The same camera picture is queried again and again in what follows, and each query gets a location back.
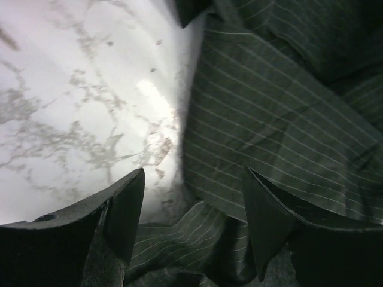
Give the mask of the dark grey pinstripe shirt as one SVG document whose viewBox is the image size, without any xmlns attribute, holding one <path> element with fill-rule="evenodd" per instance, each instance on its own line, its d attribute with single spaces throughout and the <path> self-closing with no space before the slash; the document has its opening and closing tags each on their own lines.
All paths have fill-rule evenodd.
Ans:
<svg viewBox="0 0 383 287">
<path fill-rule="evenodd" d="M 245 167 L 304 201 L 382 226 L 382 2 L 177 1 L 213 6 L 182 143 L 197 203 L 139 228 L 125 286 L 300 286 L 283 247 L 259 281 Z"/>
</svg>

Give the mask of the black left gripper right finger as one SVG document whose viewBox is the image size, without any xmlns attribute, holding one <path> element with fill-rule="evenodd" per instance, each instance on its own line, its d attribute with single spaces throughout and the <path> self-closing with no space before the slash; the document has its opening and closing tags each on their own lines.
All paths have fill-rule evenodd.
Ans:
<svg viewBox="0 0 383 287">
<path fill-rule="evenodd" d="M 245 167 L 242 194 L 259 281 L 283 247 L 300 286 L 382 286 L 382 226 L 322 209 Z"/>
</svg>

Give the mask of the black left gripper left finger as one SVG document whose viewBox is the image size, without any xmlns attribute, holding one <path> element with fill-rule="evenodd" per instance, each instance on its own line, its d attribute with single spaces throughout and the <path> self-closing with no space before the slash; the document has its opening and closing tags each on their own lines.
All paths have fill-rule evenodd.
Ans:
<svg viewBox="0 0 383 287">
<path fill-rule="evenodd" d="M 144 170 L 136 169 L 66 208 L 2 225 L 1 285 L 121 286 L 144 187 Z"/>
</svg>

